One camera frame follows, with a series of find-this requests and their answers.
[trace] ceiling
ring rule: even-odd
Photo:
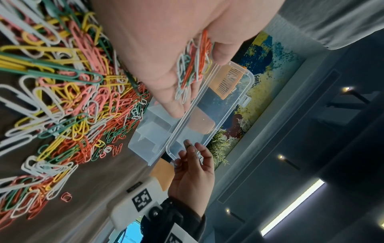
[[[384,32],[377,32],[323,74],[321,85],[209,206],[203,237],[214,231],[222,238],[216,243],[384,242],[383,53]],[[326,184],[262,237],[260,230],[318,178]]]

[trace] light fixture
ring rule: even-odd
[[[347,91],[350,91],[350,90],[352,90],[352,87],[344,87],[343,88],[343,92],[347,92]]]
[[[288,216],[295,208],[297,208],[302,202],[304,202],[310,195],[312,195],[317,189],[319,189],[324,182],[318,180],[310,188],[308,188],[300,197],[298,197],[291,205],[289,205],[284,211],[282,211],[272,222],[261,230],[261,235],[265,236],[271,229],[273,229],[278,223],[280,223],[285,217]]]

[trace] colorful painting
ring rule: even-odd
[[[252,100],[245,108],[237,106],[223,124],[231,143],[226,154],[256,122],[304,60],[264,32],[255,38],[239,63],[255,76],[255,83],[247,92]]]

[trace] pile of paper clips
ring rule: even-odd
[[[208,38],[207,30],[199,35],[197,44],[195,44],[194,39],[189,41],[176,63],[178,88],[175,100],[183,96],[182,102],[184,104],[188,97],[189,86],[202,80],[212,65],[212,60],[209,58],[211,49],[212,43]]]
[[[14,44],[0,48],[0,71],[22,75],[20,89],[0,84],[17,102],[0,102],[24,116],[5,133],[0,156],[50,139],[24,161],[24,175],[0,179],[1,229],[35,217],[79,164],[120,153],[123,144],[113,144],[142,119],[149,93],[80,0],[1,0],[0,31]]]

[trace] hand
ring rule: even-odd
[[[203,216],[215,183],[215,169],[211,152],[200,143],[193,146],[189,140],[187,151],[180,151],[175,160],[175,177],[168,189],[168,196],[189,206],[200,217]],[[196,149],[203,156],[200,164]]]
[[[180,118],[197,96],[191,85],[187,101],[175,100],[176,61],[187,42],[208,29],[212,52],[224,65],[241,44],[259,33],[284,0],[92,0],[97,19],[118,56],[153,97]]]

